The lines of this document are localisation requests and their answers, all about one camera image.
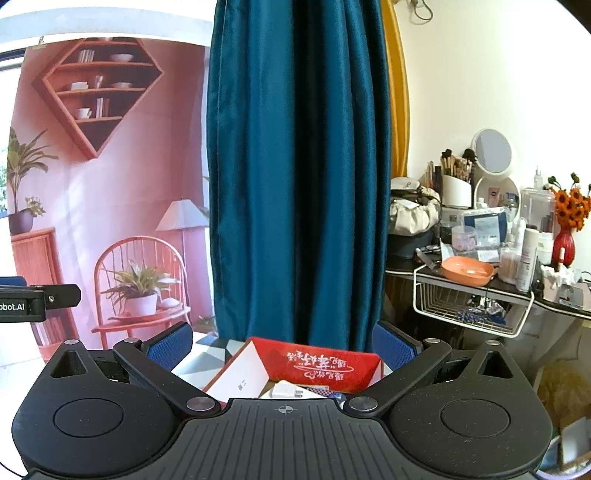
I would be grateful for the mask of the yellow curtain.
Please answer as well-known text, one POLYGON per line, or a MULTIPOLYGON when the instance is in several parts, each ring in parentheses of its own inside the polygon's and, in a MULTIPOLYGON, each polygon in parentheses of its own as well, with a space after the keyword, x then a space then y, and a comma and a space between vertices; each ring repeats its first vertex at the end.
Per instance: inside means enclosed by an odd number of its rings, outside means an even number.
POLYGON ((408 173, 410 105, 407 69, 401 33, 392 1, 381 1, 390 84, 392 124, 391 177, 408 173))

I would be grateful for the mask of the red strawberry cardboard box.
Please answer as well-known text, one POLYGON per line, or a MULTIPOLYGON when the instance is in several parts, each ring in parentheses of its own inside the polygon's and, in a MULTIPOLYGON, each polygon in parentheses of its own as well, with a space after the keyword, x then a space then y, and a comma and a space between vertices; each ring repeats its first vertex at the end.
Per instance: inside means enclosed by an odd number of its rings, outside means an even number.
POLYGON ((298 345, 252 337, 207 384, 218 402, 260 398, 286 381, 311 389, 359 393, 384 378, 384 363, 373 353, 298 345))

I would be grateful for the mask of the round white mirror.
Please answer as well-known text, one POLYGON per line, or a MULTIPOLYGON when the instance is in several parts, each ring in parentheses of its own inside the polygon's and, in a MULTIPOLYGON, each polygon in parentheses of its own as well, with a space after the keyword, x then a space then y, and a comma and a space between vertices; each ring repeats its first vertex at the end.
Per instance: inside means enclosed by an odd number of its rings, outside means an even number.
POLYGON ((512 149, 507 138, 495 129, 480 130, 472 142, 476 164, 485 177, 506 178, 512 167, 512 149))

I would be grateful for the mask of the beige bag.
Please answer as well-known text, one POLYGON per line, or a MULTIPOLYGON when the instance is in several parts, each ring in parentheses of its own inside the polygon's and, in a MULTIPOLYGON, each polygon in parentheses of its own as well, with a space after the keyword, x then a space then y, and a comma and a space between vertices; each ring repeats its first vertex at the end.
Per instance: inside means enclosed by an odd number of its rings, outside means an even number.
POLYGON ((431 189, 416 200, 393 197, 388 233, 413 237, 431 230, 440 221, 440 196, 431 189))

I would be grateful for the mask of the white box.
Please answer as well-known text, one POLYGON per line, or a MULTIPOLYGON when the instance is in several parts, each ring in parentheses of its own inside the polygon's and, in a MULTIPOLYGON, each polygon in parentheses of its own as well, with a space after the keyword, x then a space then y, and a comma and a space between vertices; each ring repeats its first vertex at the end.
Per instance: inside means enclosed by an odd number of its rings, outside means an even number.
POLYGON ((324 387, 301 386, 286 380, 270 382, 259 394, 259 399, 297 400, 328 398, 332 391, 324 387))

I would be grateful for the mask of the pink room backdrop poster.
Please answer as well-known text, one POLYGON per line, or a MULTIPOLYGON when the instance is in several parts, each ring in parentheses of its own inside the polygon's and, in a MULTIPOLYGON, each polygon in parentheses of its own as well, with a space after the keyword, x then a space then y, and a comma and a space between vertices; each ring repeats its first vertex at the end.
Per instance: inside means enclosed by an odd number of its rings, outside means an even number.
POLYGON ((185 322, 211 326, 204 87, 208 49, 131 37, 29 48, 6 161, 10 257, 80 303, 32 326, 48 359, 185 322))

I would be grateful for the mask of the orange flower bouquet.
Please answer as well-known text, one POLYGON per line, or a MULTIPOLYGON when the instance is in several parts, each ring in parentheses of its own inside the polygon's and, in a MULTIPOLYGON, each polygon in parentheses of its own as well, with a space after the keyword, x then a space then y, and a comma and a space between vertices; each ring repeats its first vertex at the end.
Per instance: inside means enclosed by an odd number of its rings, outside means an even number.
POLYGON ((581 189, 580 178, 570 175, 570 187, 563 187, 555 176, 548 178, 548 189, 555 199, 556 220, 561 229, 581 231, 590 217, 590 189, 581 189))

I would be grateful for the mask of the orange dish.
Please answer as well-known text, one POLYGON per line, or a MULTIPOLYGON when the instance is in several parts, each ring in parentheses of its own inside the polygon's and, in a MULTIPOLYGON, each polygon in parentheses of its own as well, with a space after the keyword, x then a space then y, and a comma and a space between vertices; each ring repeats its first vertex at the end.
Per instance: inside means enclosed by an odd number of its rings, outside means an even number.
POLYGON ((462 256, 447 258, 441 263, 441 269, 448 280, 471 287, 486 286, 496 274, 493 265, 462 256))

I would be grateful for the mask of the teal curtain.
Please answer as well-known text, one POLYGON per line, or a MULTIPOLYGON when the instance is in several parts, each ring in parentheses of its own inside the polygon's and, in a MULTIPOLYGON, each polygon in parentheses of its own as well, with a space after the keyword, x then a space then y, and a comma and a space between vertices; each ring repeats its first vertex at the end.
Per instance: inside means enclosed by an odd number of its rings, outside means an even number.
POLYGON ((219 333, 366 351, 391 113, 376 1, 220 1, 207 89, 219 333))

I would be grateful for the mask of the white brush holder cup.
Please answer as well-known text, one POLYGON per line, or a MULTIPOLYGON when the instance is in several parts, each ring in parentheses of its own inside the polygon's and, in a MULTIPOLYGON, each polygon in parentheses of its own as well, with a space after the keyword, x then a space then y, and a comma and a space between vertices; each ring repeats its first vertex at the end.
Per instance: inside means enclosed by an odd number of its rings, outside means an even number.
POLYGON ((469 209, 472 207, 472 186, 451 175, 442 176, 442 203, 446 207, 469 209))

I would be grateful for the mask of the white spray bottle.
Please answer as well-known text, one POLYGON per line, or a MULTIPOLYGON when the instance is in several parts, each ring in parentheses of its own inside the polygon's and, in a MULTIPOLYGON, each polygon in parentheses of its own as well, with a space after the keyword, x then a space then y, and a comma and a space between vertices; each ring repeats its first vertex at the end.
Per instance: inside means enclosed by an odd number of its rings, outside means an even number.
POLYGON ((516 288, 520 292, 528 292, 531 288, 537 261, 539 234, 539 230, 534 225, 526 225, 516 277, 516 288))

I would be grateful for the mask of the red vase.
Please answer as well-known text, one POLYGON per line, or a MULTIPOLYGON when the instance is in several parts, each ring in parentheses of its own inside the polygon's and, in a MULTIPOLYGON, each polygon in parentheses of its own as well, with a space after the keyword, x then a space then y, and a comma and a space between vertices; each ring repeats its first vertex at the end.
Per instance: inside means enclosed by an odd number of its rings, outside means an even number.
POLYGON ((554 239, 552 264, 570 267, 575 257, 575 242, 571 227, 562 227, 554 239))

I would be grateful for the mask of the patterned geometric tablecloth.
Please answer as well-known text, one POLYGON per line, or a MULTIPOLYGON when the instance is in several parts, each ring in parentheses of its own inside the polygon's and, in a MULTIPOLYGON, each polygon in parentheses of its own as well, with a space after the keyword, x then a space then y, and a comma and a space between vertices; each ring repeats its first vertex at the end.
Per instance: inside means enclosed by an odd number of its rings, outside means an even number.
POLYGON ((173 368, 172 373, 204 391, 242 345, 242 341, 223 339, 213 333, 194 332, 190 352, 173 368))

